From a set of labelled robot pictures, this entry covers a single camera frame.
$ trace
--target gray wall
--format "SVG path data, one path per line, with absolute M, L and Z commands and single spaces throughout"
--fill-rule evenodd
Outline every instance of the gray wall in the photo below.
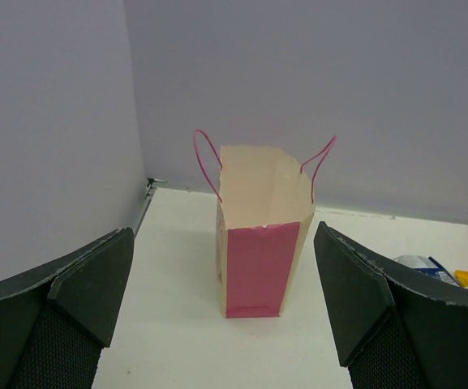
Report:
M 132 88 L 122 2 L 0 1 L 0 279 L 137 217 Z
M 148 175 L 208 189 L 195 128 L 299 160 L 338 134 L 325 203 L 468 222 L 468 2 L 125 5 Z

